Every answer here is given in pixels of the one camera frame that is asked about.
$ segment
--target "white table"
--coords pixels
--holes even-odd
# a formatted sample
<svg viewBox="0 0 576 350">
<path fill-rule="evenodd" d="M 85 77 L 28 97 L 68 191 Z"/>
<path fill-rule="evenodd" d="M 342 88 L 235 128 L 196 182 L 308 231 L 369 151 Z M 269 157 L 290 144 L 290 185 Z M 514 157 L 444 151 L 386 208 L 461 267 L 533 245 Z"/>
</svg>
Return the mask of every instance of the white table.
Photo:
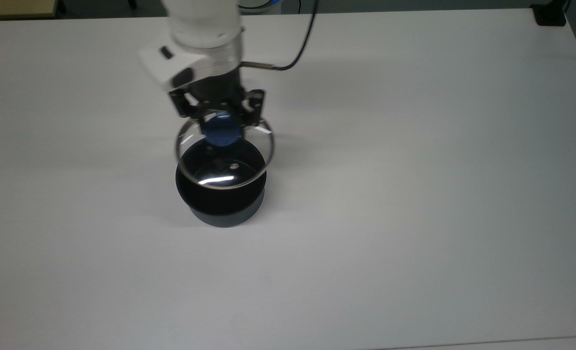
<svg viewBox="0 0 576 350">
<path fill-rule="evenodd" d="M 288 62 L 308 16 L 246 17 Z M 0 349 L 356 350 L 576 336 L 576 42 L 528 9 L 326 14 L 268 91 L 259 212 L 176 192 L 163 18 L 0 22 Z"/>
<path fill-rule="evenodd" d="M 510 341 L 505 343 L 436 346 L 430 349 L 431 350 L 576 350 L 576 337 L 566 339 Z"/>
</svg>

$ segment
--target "black object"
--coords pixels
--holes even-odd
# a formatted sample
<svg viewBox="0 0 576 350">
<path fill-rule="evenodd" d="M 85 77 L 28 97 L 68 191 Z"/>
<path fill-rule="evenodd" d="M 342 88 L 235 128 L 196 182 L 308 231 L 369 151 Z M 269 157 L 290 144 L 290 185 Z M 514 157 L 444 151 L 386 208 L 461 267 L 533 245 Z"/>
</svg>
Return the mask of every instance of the black object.
<svg viewBox="0 0 576 350">
<path fill-rule="evenodd" d="M 192 72 L 192 69 L 190 67 L 186 68 L 172 78 L 172 86 L 173 88 L 177 88 L 183 86 L 184 84 L 188 84 L 192 82 L 193 77 L 194 73 Z"/>
<path fill-rule="evenodd" d="M 539 26 L 563 27 L 566 24 L 566 17 L 562 7 L 567 0 L 552 0 L 547 5 L 531 5 L 534 11 L 534 19 Z"/>
<path fill-rule="evenodd" d="M 187 94 L 197 100 L 196 105 L 189 102 Z M 179 115 L 194 118 L 204 130 L 204 116 L 210 110 L 227 111 L 239 119 L 242 126 L 257 125 L 262 119 L 266 93 L 263 89 L 245 91 L 241 85 L 240 69 L 234 69 L 223 75 L 204 78 L 174 89 L 169 95 Z"/>
<path fill-rule="evenodd" d="M 63 2 L 63 0 L 58 0 L 56 2 L 56 10 L 62 14 L 67 13 L 68 8 L 65 6 L 65 2 Z"/>
<path fill-rule="evenodd" d="M 165 56 L 166 59 L 170 60 L 173 57 L 173 53 L 171 53 L 171 51 L 169 51 L 168 47 L 163 46 L 160 48 L 160 53 L 163 54 L 163 56 Z"/>
<path fill-rule="evenodd" d="M 224 186 L 241 182 L 243 177 L 250 179 L 265 166 L 258 149 L 244 139 L 227 147 L 213 147 L 205 139 L 200 140 L 182 155 L 181 162 L 198 179 L 232 175 L 232 181 L 221 183 Z M 265 184 L 266 173 L 239 188 L 209 189 L 189 180 L 179 168 L 176 170 L 179 195 L 197 218 L 217 228 L 236 226 L 252 217 L 262 204 Z"/>
</svg>

